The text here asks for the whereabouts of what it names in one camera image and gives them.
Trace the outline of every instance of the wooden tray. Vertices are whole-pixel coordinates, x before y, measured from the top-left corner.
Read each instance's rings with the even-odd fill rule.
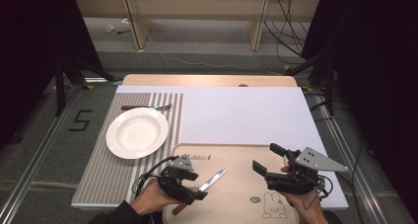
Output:
[[[206,223],[299,223],[299,215],[286,198],[267,189],[264,177],[252,170],[252,160],[269,172],[278,173],[285,159],[269,150],[268,145],[178,144],[173,154],[189,154],[196,181],[183,181],[198,189],[222,169],[228,172],[206,189],[203,200],[195,200],[174,216],[176,205],[164,210],[166,224]]]

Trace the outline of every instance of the knife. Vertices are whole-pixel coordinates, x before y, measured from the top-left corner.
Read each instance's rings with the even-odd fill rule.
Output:
[[[209,186],[214,184],[216,181],[218,181],[218,179],[220,179],[226,172],[227,172],[227,169],[219,171],[211,179],[209,179],[205,184],[203,184],[203,186],[201,186],[199,190],[200,191],[206,190],[206,188],[208,188]],[[185,203],[179,204],[175,209],[173,209],[172,211],[173,215],[174,216],[178,215],[186,206],[187,204]]]
[[[168,105],[164,105],[164,106],[122,106],[121,109],[123,111],[129,111],[132,109],[137,109],[137,108],[149,108],[149,109],[154,109],[157,111],[166,111],[169,110],[171,107],[173,106],[173,104],[168,104]]]

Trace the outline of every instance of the white plate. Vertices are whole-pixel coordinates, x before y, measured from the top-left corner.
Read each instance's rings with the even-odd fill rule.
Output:
[[[108,127],[108,149],[116,156],[136,159],[155,152],[167,138],[169,123],[153,109],[133,109],[118,116]]]

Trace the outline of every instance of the table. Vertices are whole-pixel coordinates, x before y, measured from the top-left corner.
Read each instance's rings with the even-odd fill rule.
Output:
[[[108,151],[105,132],[121,113],[120,106],[135,100],[135,103],[149,105],[173,103],[173,110],[164,112],[172,132],[154,154],[143,159],[124,160]],[[310,146],[326,155],[302,91],[292,77],[128,75],[116,91],[72,206],[106,208],[116,207],[123,199],[133,200],[130,187],[134,180],[147,172],[152,164],[169,156],[178,143],[270,142],[286,144],[285,147],[291,150]],[[323,207],[347,208],[335,175],[326,175],[333,180],[334,191],[323,201]]]

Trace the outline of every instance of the cartoon drawing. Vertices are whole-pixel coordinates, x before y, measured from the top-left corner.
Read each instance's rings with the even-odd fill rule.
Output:
[[[285,205],[278,192],[264,194],[264,218],[285,219],[287,218]]]

